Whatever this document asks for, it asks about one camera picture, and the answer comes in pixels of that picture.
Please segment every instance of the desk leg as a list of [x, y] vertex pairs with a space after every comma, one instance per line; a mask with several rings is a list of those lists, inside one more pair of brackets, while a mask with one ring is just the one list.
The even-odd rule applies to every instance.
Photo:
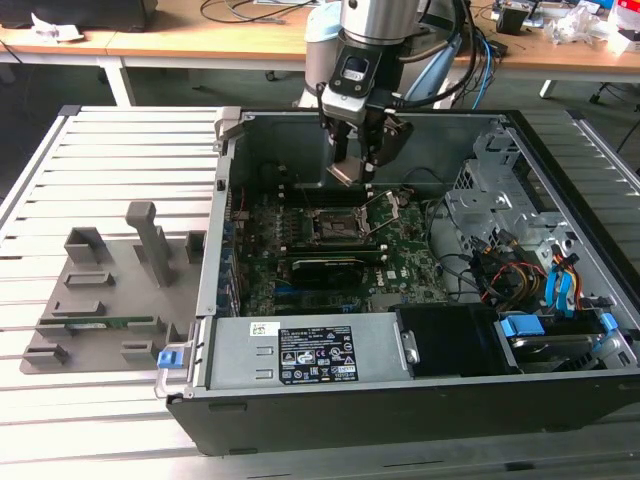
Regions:
[[7, 85], [16, 81], [16, 76], [11, 71], [11, 67], [5, 63], [0, 63], [0, 81]]
[[133, 96], [127, 69], [122, 64], [119, 57], [106, 57], [100, 61], [100, 66], [104, 68], [111, 87], [111, 93], [119, 107], [132, 107], [136, 104]]
[[556, 80], [545, 80], [542, 90], [540, 90], [540, 98], [549, 98], [553, 94], [556, 83], [558, 83]]

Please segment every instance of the metal bracket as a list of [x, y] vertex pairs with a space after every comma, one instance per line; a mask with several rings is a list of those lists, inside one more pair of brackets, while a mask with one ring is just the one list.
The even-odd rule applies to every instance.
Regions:
[[222, 150], [222, 144], [229, 138], [237, 135], [242, 130], [242, 108], [222, 107], [216, 111], [216, 119], [213, 128], [216, 132], [216, 141], [213, 144], [215, 151]]

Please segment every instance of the sticker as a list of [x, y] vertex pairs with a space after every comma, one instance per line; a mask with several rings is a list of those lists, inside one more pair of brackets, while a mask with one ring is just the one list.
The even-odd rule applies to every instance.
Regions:
[[277, 337], [280, 322], [251, 322], [249, 335], [252, 337]]
[[285, 385], [358, 380], [351, 327], [284, 328], [278, 335], [280, 381]]
[[104, 323], [68, 323], [70, 330], [91, 330], [94, 328], [107, 328]]

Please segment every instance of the warning label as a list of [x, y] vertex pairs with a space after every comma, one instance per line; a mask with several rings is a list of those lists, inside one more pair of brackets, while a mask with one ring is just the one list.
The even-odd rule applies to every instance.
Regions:
[[351, 327], [284, 328], [278, 335], [285, 385], [358, 380]]

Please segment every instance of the connector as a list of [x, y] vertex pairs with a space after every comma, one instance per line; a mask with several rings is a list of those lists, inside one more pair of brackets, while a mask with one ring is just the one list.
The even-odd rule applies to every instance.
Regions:
[[508, 247], [518, 245], [518, 239], [516, 238], [516, 236], [510, 232], [507, 232], [504, 228], [498, 231], [498, 240], [500, 240], [503, 245], [506, 245]]
[[480, 240], [478, 237], [471, 237], [470, 243], [471, 247], [473, 247], [474, 250], [477, 250], [478, 252], [485, 255], [491, 251], [491, 245], [489, 245], [484, 240]]

